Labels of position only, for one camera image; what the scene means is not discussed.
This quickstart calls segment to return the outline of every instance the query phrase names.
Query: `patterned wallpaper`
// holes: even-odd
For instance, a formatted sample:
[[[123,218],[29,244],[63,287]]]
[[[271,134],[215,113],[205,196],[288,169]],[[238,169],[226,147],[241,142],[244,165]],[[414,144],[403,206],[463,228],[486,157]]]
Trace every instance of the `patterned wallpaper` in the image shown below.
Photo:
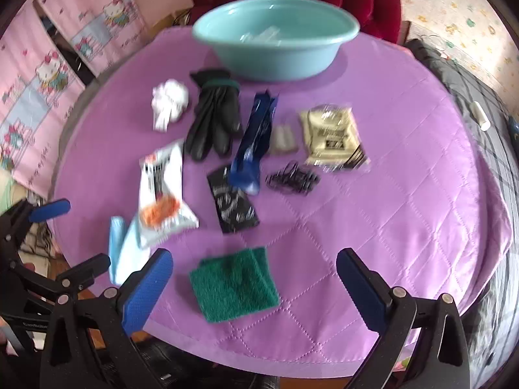
[[[519,113],[519,51],[486,0],[402,0],[403,18],[437,35],[438,48],[485,79]]]

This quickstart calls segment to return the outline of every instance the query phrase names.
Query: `green sponge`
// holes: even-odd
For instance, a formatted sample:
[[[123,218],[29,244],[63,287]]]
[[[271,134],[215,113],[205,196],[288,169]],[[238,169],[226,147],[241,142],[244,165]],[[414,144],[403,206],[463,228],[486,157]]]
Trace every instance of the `green sponge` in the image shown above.
[[[200,309],[210,323],[279,305],[264,247],[204,259],[189,278]]]

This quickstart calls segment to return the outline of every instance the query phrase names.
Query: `blue gripper pad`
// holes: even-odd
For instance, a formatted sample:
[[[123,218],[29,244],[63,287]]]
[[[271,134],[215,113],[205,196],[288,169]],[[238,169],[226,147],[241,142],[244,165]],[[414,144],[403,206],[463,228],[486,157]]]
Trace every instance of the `blue gripper pad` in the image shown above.
[[[55,202],[35,208],[29,215],[30,222],[43,222],[59,215],[64,215],[70,210],[70,202],[66,198],[61,198]]]
[[[364,271],[362,271],[348,251],[351,249],[345,248],[337,255],[336,265],[339,278],[343,281],[344,287],[367,328],[383,334],[386,329],[386,305],[369,282],[367,274],[372,272],[364,264],[362,264],[364,266]]]
[[[127,335],[142,330],[172,273],[171,253],[158,248],[146,265],[133,272],[120,287],[117,309]]]

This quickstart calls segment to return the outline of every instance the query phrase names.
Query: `black wire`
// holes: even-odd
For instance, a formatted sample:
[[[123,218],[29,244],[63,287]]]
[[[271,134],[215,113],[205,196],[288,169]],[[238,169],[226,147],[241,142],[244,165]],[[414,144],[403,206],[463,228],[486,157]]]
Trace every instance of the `black wire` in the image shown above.
[[[282,171],[270,174],[265,179],[268,187],[282,193],[307,195],[319,182],[317,174],[299,168],[297,161],[289,162]]]

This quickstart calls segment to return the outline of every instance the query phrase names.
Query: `gray blanket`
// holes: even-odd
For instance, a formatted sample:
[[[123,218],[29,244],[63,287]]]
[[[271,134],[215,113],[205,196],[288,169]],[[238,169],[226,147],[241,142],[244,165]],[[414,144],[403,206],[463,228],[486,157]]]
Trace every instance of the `gray blanket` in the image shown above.
[[[519,165],[507,126],[507,110],[496,92],[473,74],[418,39],[406,43],[414,56],[431,70],[453,96],[465,126],[479,145],[497,179],[508,207],[514,238],[490,282],[463,316],[469,347],[471,385],[492,382],[519,339]],[[477,101],[491,128],[482,132],[469,105]]]

